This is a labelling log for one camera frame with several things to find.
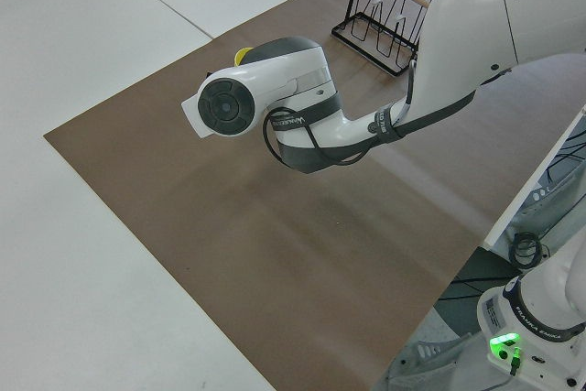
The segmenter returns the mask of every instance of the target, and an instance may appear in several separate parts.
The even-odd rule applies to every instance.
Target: brown mat
[[[584,60],[544,60],[313,175],[259,130],[196,137],[180,103],[205,72],[286,35],[323,44],[349,116],[401,98],[329,36],[345,5],[290,0],[46,135],[278,391],[368,389],[584,103]]]

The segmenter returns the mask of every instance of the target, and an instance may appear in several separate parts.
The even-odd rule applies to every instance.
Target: black circular cap
[[[203,88],[198,101],[201,120],[221,135],[237,135],[255,117],[255,100],[243,84],[219,78]]]

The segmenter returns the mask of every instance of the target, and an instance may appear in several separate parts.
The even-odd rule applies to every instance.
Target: yellow object
[[[242,48],[236,52],[236,55],[234,55],[234,66],[240,66],[240,62],[244,58],[244,55],[246,55],[246,52],[248,52],[250,49],[252,48]]]

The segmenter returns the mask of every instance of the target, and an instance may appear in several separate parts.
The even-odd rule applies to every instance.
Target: brown paper sheet
[[[401,98],[329,36],[346,2],[290,0],[46,135],[278,391],[368,389],[584,104],[575,56],[351,167],[291,171],[258,129],[196,137],[180,103],[205,73],[287,35],[323,44],[350,117]]]

